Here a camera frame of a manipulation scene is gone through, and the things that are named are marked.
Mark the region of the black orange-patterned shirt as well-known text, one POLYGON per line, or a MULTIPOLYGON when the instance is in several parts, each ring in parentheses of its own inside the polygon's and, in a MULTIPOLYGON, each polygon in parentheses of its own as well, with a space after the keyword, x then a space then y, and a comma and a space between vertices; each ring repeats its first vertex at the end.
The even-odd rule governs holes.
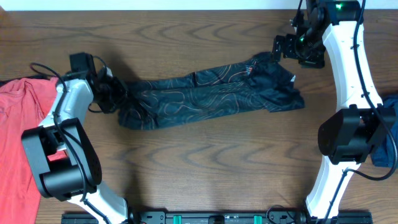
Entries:
POLYGON ((299 110, 305 102, 294 81, 269 52, 261 52, 184 77, 130 82, 131 98, 118 121, 125 128, 153 130, 256 110, 299 110))

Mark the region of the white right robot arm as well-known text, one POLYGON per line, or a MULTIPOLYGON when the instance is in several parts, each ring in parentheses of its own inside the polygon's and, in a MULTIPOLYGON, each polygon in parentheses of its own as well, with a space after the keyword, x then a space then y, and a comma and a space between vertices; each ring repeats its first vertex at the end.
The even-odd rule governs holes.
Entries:
POLYGON ((295 32, 274 39, 272 58, 296 59, 322 68, 329 57, 336 88, 336 112, 318 130, 322 163, 296 223, 371 223, 368 212, 341 212, 349 180, 385 138, 392 138, 396 113, 385 108, 364 47, 364 1, 300 2, 295 32))

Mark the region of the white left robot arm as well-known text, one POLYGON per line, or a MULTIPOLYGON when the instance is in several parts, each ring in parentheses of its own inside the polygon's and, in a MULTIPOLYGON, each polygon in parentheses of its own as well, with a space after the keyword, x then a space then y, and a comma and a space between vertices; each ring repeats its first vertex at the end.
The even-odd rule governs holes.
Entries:
POLYGON ((102 180, 100 160, 83 129, 90 105, 103 96, 93 68, 74 68, 58 79, 55 101, 22 145, 40 194, 78 205, 85 215, 65 215, 69 223, 129 223, 126 200, 102 180))

